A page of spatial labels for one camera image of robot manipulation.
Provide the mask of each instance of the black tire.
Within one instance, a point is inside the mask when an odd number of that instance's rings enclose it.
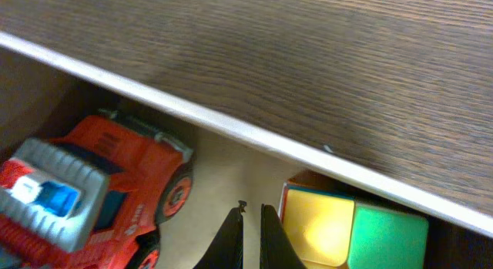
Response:
[[[139,249],[134,253],[125,269],[138,269],[143,263],[149,262],[149,256],[154,255],[156,251],[157,258],[159,258],[160,245],[158,230],[139,236],[136,240],[139,244]],[[152,262],[153,264],[149,264],[149,268],[154,268],[156,266],[157,258]]]
[[[180,168],[178,168],[178,170],[176,170],[176,172],[173,174],[173,176],[171,178],[171,181],[166,186],[164,192],[161,194],[161,197],[160,197],[159,202],[157,204],[156,213],[154,215],[154,220],[156,222],[156,226],[159,226],[160,224],[173,218],[179,212],[181,207],[183,207],[184,203],[182,203],[182,206],[180,206],[179,209],[173,215],[166,216],[164,214],[166,199],[168,198],[169,194],[173,191],[173,188],[181,180],[184,180],[184,179],[189,179],[190,189],[191,189],[191,187],[193,186],[193,174],[192,174],[192,163],[191,162],[188,162],[187,164],[183,164]]]

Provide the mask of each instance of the beige surface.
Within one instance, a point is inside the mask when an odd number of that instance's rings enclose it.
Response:
[[[244,267],[258,268],[260,205],[277,209],[283,182],[301,168],[205,130],[198,134],[192,194],[183,209],[161,225],[157,268],[193,268],[238,200],[248,203],[243,214]]]

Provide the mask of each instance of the toy car roof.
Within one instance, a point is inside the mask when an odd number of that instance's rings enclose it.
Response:
[[[99,215],[109,176],[61,148],[33,138],[26,140],[13,158],[75,187],[82,196],[72,214],[60,217],[40,204],[23,203],[0,187],[0,214],[64,251],[82,249]]]

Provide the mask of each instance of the wooden surface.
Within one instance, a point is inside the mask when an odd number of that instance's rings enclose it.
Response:
[[[0,27],[493,214],[493,0],[0,0]]]

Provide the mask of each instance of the white strip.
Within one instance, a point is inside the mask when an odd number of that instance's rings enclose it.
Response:
[[[4,32],[0,32],[0,46],[111,89],[197,126],[211,129],[216,133],[283,158],[296,160],[319,173],[335,175],[334,178],[345,183],[493,237],[493,217],[424,192],[363,166]]]

